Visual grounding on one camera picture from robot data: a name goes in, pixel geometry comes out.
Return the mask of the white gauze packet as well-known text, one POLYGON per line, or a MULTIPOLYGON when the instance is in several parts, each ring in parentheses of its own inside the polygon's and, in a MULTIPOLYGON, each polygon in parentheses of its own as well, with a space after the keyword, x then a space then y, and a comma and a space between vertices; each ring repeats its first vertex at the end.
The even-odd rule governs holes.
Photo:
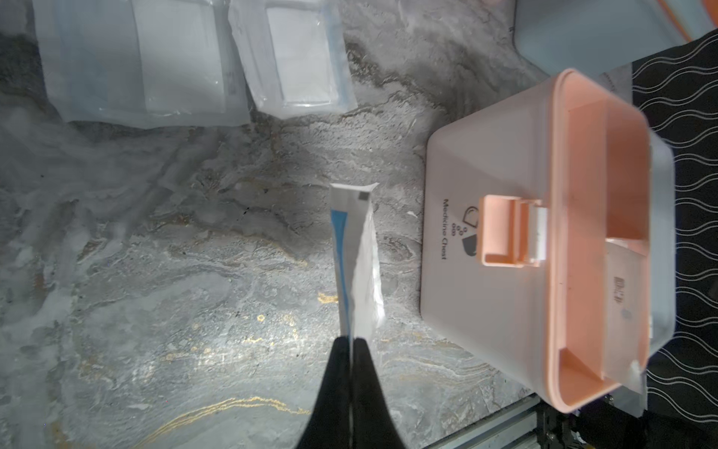
POLYGON ((605 243, 605 337, 602 375, 619 387, 613 404, 640 417, 647 402, 646 365, 650 345, 650 261, 629 241, 605 243))
POLYGON ((256 108, 279 119, 357 107, 337 1, 231 1, 256 108))
POLYGON ((338 183, 329 188, 340 334, 367 342, 385 320, 372 204, 375 188, 338 183))
POLYGON ((247 87, 226 1, 36 1, 48 98, 66 122, 240 126, 247 87))

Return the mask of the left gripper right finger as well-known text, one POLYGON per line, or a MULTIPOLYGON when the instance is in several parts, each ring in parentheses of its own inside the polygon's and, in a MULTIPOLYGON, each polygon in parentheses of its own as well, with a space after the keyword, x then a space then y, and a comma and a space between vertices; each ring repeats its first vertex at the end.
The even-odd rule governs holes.
POLYGON ((389 413, 364 339, 353 341, 352 419, 353 448, 405 448, 389 413))

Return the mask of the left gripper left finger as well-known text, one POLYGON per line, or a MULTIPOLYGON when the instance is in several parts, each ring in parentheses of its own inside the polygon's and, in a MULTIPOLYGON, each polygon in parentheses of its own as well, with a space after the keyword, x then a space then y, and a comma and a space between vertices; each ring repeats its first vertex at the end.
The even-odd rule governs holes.
POLYGON ((351 363, 347 337, 334 340, 310 421, 298 449, 351 446, 351 363))

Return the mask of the white pink first aid box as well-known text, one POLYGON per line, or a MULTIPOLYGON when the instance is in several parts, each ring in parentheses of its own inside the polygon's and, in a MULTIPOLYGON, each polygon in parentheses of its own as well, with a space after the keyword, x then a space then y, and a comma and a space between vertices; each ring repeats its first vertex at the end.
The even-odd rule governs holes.
POLYGON ((650 261, 649 359, 676 320, 675 169, 636 107, 577 70, 428 140, 422 318, 570 413, 602 375, 605 243, 650 261))

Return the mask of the blue orange first aid box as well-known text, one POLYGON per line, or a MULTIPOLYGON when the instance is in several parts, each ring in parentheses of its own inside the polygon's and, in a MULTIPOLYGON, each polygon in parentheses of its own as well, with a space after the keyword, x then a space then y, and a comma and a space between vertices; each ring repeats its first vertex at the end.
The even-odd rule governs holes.
POLYGON ((514 45, 549 75, 598 75, 700 39, 715 1, 534 0, 515 5, 514 45))

